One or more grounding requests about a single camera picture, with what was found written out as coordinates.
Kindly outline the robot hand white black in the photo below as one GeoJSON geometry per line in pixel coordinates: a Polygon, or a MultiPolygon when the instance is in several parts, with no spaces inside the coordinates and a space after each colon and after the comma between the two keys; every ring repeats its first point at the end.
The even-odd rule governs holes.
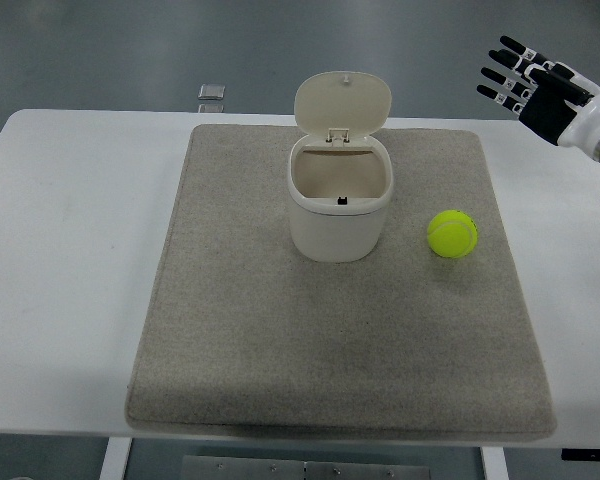
{"type": "Polygon", "coordinates": [[[537,136],[554,146],[576,147],[600,163],[600,87],[570,66],[548,59],[511,37],[489,57],[506,75],[484,67],[492,84],[478,93],[514,113],[537,136]]]}

